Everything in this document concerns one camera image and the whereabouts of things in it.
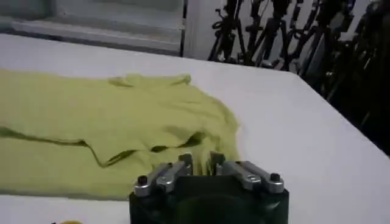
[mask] silver bracket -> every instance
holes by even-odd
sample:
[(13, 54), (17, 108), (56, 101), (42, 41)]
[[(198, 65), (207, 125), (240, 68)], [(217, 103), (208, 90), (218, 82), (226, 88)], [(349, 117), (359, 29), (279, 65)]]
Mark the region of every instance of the silver bracket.
[(233, 175), (247, 190), (253, 190), (254, 186), (261, 184), (261, 178), (243, 169), (239, 164), (233, 161), (226, 161), (222, 166), (223, 175)]
[(157, 185), (163, 187), (167, 193), (172, 192), (178, 177), (193, 174), (192, 166), (192, 156), (190, 154), (179, 156), (179, 161), (174, 163), (164, 175), (157, 178)]
[(261, 178), (261, 185), (270, 193), (282, 193), (285, 190), (285, 182), (277, 173), (268, 173), (249, 161), (240, 163), (243, 169), (248, 170)]
[(138, 177), (134, 184), (134, 194), (138, 197), (145, 197), (151, 194), (156, 187), (156, 179), (170, 168), (168, 163), (161, 163), (147, 176)]

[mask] tripod leg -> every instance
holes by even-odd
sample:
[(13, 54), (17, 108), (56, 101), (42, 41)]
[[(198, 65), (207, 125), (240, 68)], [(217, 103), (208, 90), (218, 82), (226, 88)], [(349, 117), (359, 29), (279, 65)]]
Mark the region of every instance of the tripod leg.
[(264, 41), (267, 32), (268, 32), (268, 28), (266, 27), (265, 30), (262, 31), (262, 33), (261, 33), (260, 37), (258, 38), (258, 40), (256, 41), (255, 47), (253, 49), (248, 49), (247, 58), (248, 58), (249, 61), (252, 60), (252, 58), (255, 55), (257, 49), (260, 47), (260, 45)]
[(238, 41), (239, 46), (241, 48), (241, 52), (243, 53), (243, 57), (246, 58), (246, 51), (245, 51), (245, 43), (243, 38), (243, 29), (241, 27), (241, 21), (237, 21), (237, 32), (238, 32)]
[(219, 49), (221, 46), (221, 33), (218, 32), (216, 35), (216, 39), (213, 45), (213, 48), (211, 49), (211, 52), (208, 56), (208, 61), (216, 61), (216, 56), (217, 56), (217, 49)]
[(280, 29), (282, 31), (282, 40), (283, 40), (282, 51), (283, 51), (283, 57), (284, 57), (284, 63), (283, 63), (282, 71), (289, 71), (289, 64), (290, 64), (290, 60), (289, 60), (289, 57), (288, 57), (289, 40), (288, 40), (288, 37), (287, 37), (287, 27), (286, 27), (286, 22), (285, 21), (282, 21), (282, 23), (280, 25)]
[(309, 49), (309, 53), (308, 53), (305, 61), (303, 62), (303, 66), (302, 66), (301, 71), (299, 72), (299, 76), (305, 78), (305, 76), (307, 74), (307, 70), (310, 66), (310, 63), (313, 60), (315, 53), (317, 52), (319, 43), (321, 42), (321, 38), (323, 35), (324, 35), (324, 28), (320, 27), (314, 36), (313, 43), (311, 44), (311, 47)]

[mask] tripod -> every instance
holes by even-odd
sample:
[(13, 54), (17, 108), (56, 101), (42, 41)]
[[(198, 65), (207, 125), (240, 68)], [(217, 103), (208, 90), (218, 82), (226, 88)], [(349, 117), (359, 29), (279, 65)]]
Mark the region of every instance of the tripod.
[[(314, 35), (314, 40), (310, 46), (310, 50), (308, 51), (308, 55), (304, 60), (304, 63), (299, 71), (299, 75), (307, 81), (308, 71), (315, 64), (321, 63), (322, 59), (316, 58), (314, 60), (314, 56), (319, 53), (319, 47), (321, 43), (324, 43), (325, 48), (327, 49), (324, 52), (331, 52), (329, 49), (332, 48), (332, 44), (335, 42), (334, 39), (338, 39), (340, 37), (341, 32), (345, 32), (348, 30), (350, 23), (353, 20), (352, 9), (355, 6), (355, 0), (324, 0), (320, 5), (320, 11), (316, 18), (318, 25), (313, 26), (308, 35), (301, 38), (298, 43), (298, 52), (302, 51), (305, 43)], [(343, 12), (344, 21), (341, 26), (332, 33), (330, 28), (330, 23), (337, 13)]]
[[(272, 18), (269, 18), (264, 31), (261, 33), (259, 39), (256, 41), (253, 49), (248, 49), (247, 53), (247, 65), (254, 65), (256, 67), (272, 68), (273, 65), (267, 65), (263, 63), (263, 60), (268, 60), (271, 54), (272, 47), (274, 45), (277, 31), (282, 31), (283, 38), (283, 55), (288, 56), (287, 52), (287, 28), (286, 22), (282, 18), (287, 14), (287, 8), (289, 6), (289, 0), (274, 0), (274, 12)], [(252, 61), (257, 49), (260, 47), (257, 59)]]
[(236, 35), (233, 33), (235, 29), (238, 31), (241, 51), (245, 54), (243, 31), (241, 21), (238, 18), (242, 3), (243, 0), (228, 0), (227, 5), (224, 7), (227, 13), (226, 16), (222, 16), (221, 10), (216, 9), (222, 21), (216, 22), (212, 26), (217, 31), (215, 32), (216, 40), (208, 56), (209, 61), (235, 63), (232, 58), (232, 50), (236, 38)]

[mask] yellow object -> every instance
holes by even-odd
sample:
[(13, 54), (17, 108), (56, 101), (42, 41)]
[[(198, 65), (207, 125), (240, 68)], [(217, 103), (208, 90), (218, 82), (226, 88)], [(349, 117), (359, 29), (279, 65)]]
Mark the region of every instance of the yellow object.
[(0, 70), (0, 191), (125, 200), (136, 177), (192, 153), (237, 159), (233, 114), (189, 75), (108, 80)]

